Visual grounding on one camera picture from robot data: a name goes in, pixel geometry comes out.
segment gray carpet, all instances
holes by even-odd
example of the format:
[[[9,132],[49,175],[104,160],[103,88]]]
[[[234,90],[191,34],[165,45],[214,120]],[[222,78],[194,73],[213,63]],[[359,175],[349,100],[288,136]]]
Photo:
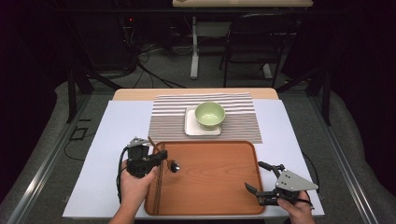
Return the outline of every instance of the gray carpet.
[[[168,51],[155,51],[149,57],[144,55],[142,60],[148,59],[144,65],[154,74],[161,78],[175,81],[188,88],[221,87],[222,71],[219,70],[219,51],[214,48],[201,48],[199,77],[190,80],[191,55],[175,54]],[[232,86],[264,86],[269,87],[271,81],[262,79],[258,66],[232,66],[229,85]],[[160,80],[151,79],[146,73],[141,76],[141,70],[137,68],[131,75],[113,79],[114,82],[125,88],[168,88]],[[277,86],[281,85],[287,77],[280,76]],[[24,223],[107,223],[108,220],[73,220],[62,218],[66,206],[64,200],[71,194],[76,184],[83,161],[100,119],[106,109],[108,100],[111,100],[113,91],[100,82],[92,81],[95,93],[89,98],[89,102],[78,115],[75,126],[65,124],[68,115],[67,88],[64,83],[56,91],[58,102],[46,130],[37,144],[31,159],[25,166],[14,188],[0,206],[0,223],[7,223],[12,212],[19,204],[20,199],[35,177],[46,157],[60,145],[61,153],[45,181],[43,189],[38,194],[32,207],[28,209]],[[292,90],[279,94],[288,110],[290,121],[296,133],[302,151],[313,162],[318,171],[320,192],[324,196],[321,201],[326,215],[317,217],[317,223],[364,223],[359,207],[351,196],[348,184],[340,172],[336,162],[332,141],[323,128],[323,121],[317,115],[318,109],[312,103],[312,98],[307,98],[301,90],[304,85],[297,86]],[[396,220],[391,208],[396,207],[394,196],[385,191],[375,179],[370,167],[364,161],[363,147],[359,132],[352,117],[345,109],[342,100],[335,94],[331,101],[331,122],[336,138],[346,153],[351,167],[361,183],[362,190],[367,195],[369,204],[375,212],[379,223],[393,223]],[[87,129],[87,135],[83,140],[64,141],[59,143],[59,137],[65,128]],[[315,181],[313,166],[307,161],[311,176]],[[282,223],[282,219],[268,219],[265,223]],[[257,220],[241,221],[241,223],[258,223]]]

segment human hand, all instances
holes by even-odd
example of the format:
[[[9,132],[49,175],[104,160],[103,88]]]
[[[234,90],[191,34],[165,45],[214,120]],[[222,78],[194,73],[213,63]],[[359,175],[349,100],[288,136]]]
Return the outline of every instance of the human hand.
[[[300,191],[299,199],[309,201],[309,196],[305,191]],[[292,224],[311,224],[315,223],[311,213],[311,206],[308,203],[297,202],[295,205],[284,199],[277,199],[280,207],[289,212],[290,222]]]
[[[146,176],[138,178],[129,174],[125,167],[126,161],[121,166],[120,193],[122,200],[120,208],[110,223],[132,223],[137,210],[146,198],[149,184],[158,174],[158,167],[154,166]]]

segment white plate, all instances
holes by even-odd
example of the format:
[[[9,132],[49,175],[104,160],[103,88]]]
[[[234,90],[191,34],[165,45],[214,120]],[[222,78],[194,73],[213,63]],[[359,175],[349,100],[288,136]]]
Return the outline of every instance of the white plate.
[[[188,107],[184,118],[184,131],[187,135],[219,135],[221,126],[217,126],[214,130],[203,129],[195,118],[195,108]]]

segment wooden table edge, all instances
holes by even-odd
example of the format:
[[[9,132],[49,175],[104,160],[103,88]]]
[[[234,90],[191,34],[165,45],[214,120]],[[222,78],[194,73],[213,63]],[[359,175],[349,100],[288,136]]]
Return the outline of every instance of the wooden table edge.
[[[153,101],[158,95],[241,93],[249,92],[253,99],[278,100],[273,88],[201,88],[201,89],[119,89],[114,101]]]

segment green bowl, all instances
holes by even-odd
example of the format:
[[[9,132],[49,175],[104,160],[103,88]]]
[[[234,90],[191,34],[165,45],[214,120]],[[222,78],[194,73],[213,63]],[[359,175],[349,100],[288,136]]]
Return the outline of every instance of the green bowl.
[[[217,103],[204,102],[195,109],[195,118],[204,129],[213,130],[224,121],[225,110]]]

